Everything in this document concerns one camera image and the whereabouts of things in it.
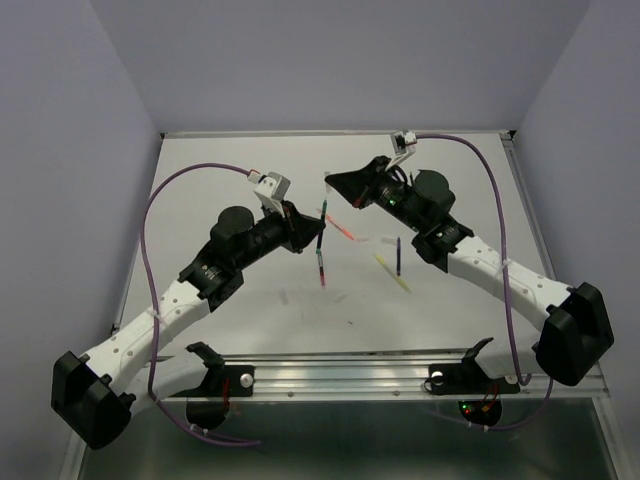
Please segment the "red pen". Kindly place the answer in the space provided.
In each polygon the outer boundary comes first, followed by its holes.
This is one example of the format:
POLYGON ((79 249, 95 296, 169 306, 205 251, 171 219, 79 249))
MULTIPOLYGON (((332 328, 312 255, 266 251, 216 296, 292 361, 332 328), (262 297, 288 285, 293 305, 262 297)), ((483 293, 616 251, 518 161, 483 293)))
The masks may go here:
POLYGON ((323 260, 322 252, 320 250, 316 251, 316 257, 317 257, 317 263, 318 263, 320 285, 322 289, 325 289, 326 278, 325 278, 324 260, 323 260))

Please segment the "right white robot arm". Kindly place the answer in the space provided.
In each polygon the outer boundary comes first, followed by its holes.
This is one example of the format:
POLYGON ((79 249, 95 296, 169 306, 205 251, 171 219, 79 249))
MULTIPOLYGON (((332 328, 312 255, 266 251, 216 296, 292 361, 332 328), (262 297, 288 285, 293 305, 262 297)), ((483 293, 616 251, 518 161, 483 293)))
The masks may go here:
POLYGON ((565 386, 578 385, 614 343, 601 291, 548 279, 502 258, 450 213, 456 200, 447 179, 422 170, 408 179, 390 158, 326 176, 325 182, 357 209, 372 204, 414 231, 419 257, 503 301, 540 336, 532 352, 539 370, 565 386))

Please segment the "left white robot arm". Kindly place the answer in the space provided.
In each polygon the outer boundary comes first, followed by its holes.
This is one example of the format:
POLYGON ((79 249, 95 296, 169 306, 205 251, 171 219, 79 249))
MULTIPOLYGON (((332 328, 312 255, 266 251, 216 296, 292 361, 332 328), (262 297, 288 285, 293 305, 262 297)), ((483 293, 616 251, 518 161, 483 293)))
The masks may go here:
POLYGON ((289 201, 282 206, 261 220, 243 206, 224 209, 195 259, 147 310, 111 339, 55 361, 51 406, 90 448, 103 448, 124 431, 142 398, 132 387, 135 376, 228 300, 243 285, 244 269, 278 248, 300 254, 324 230, 323 220, 289 201))

